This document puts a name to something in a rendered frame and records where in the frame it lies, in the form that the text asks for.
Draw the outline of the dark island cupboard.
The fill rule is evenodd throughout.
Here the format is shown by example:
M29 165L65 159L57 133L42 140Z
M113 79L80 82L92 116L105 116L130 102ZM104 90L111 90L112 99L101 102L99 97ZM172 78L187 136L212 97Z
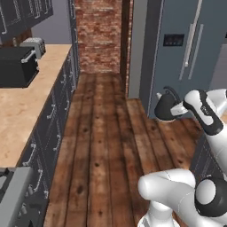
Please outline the dark island cupboard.
M206 176L214 176L227 182L227 133L206 137L203 134L196 145L190 171L198 184Z

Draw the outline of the black microwave oven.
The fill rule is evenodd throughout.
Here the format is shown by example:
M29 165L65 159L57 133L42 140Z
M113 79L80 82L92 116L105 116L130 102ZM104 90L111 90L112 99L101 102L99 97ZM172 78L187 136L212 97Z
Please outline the black microwave oven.
M38 73L34 47L0 48L0 88L27 88Z

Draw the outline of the silver toaster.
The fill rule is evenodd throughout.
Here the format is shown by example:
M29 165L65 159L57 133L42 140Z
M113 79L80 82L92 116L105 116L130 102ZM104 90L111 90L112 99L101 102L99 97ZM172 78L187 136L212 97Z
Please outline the silver toaster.
M29 37L24 40L20 46L34 47L38 59L46 52L44 40L40 37Z

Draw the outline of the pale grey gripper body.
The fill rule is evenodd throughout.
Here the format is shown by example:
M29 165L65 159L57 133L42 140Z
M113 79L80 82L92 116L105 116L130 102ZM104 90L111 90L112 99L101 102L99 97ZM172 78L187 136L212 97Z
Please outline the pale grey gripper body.
M184 107L182 103L179 103L176 106L173 106L170 109L170 112L173 116L180 116L186 114L188 110Z

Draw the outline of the dark upper cupboards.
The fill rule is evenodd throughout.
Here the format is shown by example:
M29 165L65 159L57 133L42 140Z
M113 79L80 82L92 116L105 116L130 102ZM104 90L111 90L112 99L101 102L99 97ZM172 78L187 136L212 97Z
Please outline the dark upper cupboards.
M52 15L52 0L0 0L0 44Z

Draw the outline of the grey-blue fridge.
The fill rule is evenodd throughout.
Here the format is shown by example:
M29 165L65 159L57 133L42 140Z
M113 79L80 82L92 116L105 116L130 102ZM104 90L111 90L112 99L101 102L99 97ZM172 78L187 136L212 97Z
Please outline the grey-blue fridge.
M134 0L129 97L153 118L157 94L208 90L227 35L227 0Z

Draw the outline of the black kettle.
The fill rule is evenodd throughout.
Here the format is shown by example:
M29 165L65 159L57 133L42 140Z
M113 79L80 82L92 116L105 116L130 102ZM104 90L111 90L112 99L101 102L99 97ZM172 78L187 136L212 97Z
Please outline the black kettle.
M156 94L158 103L154 108L154 114L160 121L174 121L176 117L171 113L171 108L178 105L181 99L172 87L165 86L164 90L163 94Z

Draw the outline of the grey stove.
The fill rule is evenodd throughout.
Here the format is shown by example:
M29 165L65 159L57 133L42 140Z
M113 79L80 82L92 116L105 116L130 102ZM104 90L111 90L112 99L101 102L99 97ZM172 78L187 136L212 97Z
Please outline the grey stove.
M0 227L44 227L48 203L41 169L0 168Z

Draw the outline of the dark lower cupboard run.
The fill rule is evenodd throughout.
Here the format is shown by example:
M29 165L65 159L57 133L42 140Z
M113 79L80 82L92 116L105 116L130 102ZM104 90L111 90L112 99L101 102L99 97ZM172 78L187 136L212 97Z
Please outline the dark lower cupboard run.
M49 192L54 176L72 96L80 74L75 0L52 0L53 16L35 29L44 41L68 44L70 50L59 64L57 78L48 92L43 110L28 140L20 165L33 169L29 191L32 193L15 227L44 227Z

